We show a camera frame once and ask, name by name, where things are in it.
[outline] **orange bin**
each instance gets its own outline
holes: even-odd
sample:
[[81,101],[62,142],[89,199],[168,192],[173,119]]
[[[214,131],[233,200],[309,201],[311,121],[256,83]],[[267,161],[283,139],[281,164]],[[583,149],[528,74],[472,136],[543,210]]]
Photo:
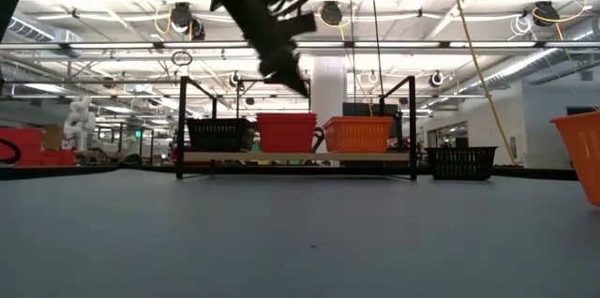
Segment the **orange bin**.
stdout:
[[591,204],[600,206],[600,112],[553,119]]
[[334,116],[323,126],[330,153],[385,153],[391,117]]

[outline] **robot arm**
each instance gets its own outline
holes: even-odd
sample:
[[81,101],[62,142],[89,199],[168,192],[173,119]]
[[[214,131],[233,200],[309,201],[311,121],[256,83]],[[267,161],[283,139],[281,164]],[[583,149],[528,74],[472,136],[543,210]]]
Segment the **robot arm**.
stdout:
[[[308,96],[298,69],[298,55],[294,52],[296,43],[293,37],[317,30],[315,16],[302,14],[300,7],[308,0],[297,0],[292,9],[277,14],[270,6],[283,6],[292,0],[212,0],[211,10],[223,6],[244,33],[248,43],[257,51],[261,59],[259,71],[271,82],[281,83],[294,91]],[[279,21],[278,17],[298,9],[295,17]]]

